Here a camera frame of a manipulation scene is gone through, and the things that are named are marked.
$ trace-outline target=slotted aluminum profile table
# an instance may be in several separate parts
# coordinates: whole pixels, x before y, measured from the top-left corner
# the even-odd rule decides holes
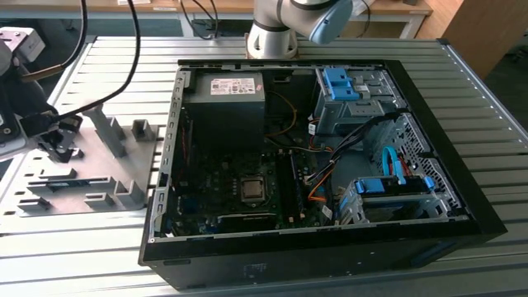
[[[139,65],[125,92],[103,112],[121,125],[146,119],[163,126],[178,59],[241,59],[242,38],[202,41],[143,38]],[[133,38],[99,37],[87,45],[77,65],[62,75],[50,102],[67,110],[97,99],[121,85],[133,56]],[[493,204],[507,233],[481,246],[449,254],[415,270],[269,283],[205,290],[210,294],[261,293],[289,289],[322,295],[427,296],[528,293],[528,137],[498,100],[457,57],[449,45],[418,40],[338,40],[327,46],[299,41],[306,59],[397,59],[446,131],[465,164]],[[165,134],[161,128],[158,137]],[[151,163],[157,180],[162,138]],[[0,183],[3,202],[18,169],[14,159]],[[18,218],[1,215],[0,295],[166,296],[185,294],[137,265],[145,209]]]

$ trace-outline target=white label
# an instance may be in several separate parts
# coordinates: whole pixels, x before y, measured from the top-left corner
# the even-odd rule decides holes
[[[67,187],[69,184],[67,183],[53,183],[53,184],[49,184],[49,186],[51,186],[51,187]]]
[[[174,7],[151,7],[153,11],[175,11]]]
[[[246,95],[254,92],[254,79],[213,79],[210,81],[211,95]]]
[[[357,92],[367,92],[369,88],[365,85],[354,85],[353,88],[355,89]]]
[[[323,216],[325,216],[327,219],[331,219],[331,211],[330,211],[330,209],[326,207],[326,205],[322,206],[321,212],[322,212]]]
[[[315,128],[315,125],[314,125],[314,124],[307,124],[307,133],[309,133],[310,135],[314,135],[314,128]]]

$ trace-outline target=open computer tower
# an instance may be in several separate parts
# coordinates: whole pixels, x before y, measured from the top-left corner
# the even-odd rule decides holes
[[[177,289],[419,267],[505,227],[398,61],[178,61],[139,264]]]

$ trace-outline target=orange wire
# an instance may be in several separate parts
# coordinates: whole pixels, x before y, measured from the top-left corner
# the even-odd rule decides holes
[[[314,137],[314,135],[311,135],[311,137],[310,137],[310,140],[309,140],[309,142],[307,142],[307,146],[309,146],[310,149],[318,150],[318,148],[315,148],[315,147],[313,146],[313,137]],[[323,150],[325,150],[326,152],[330,152],[330,153],[333,152],[333,149],[331,149],[330,147],[325,147]]]
[[[289,127],[278,132],[265,134],[265,137],[271,137],[271,136],[278,136],[278,135],[283,134],[285,132],[289,131],[290,128],[293,128],[293,126],[295,125],[295,122],[297,122],[297,110],[295,110],[295,107],[293,106],[293,104],[290,104],[290,101],[286,99],[286,97],[283,97],[281,94],[278,94],[274,91],[266,91],[266,92],[278,96],[283,100],[283,102],[289,105],[290,110],[293,112],[293,119],[290,120]]]
[[[329,170],[329,172],[326,172],[326,174],[322,176],[321,180],[318,181],[317,185],[314,186],[314,188],[311,189],[311,191],[310,191],[310,193],[309,193],[309,195],[307,195],[307,200],[313,200],[313,198],[315,198],[315,197],[311,197],[311,195],[313,195],[314,191],[317,190],[317,188],[321,186],[321,184],[322,184],[322,182],[325,181],[325,179],[327,178],[327,176],[330,175],[331,171],[333,171],[333,168],[331,168],[331,169]]]

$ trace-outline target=motherboard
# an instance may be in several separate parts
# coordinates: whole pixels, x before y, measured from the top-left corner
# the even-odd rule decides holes
[[[182,193],[169,221],[173,234],[318,226],[319,215],[307,206],[303,185],[314,166],[315,159],[305,152],[199,155],[194,169],[175,185]]]

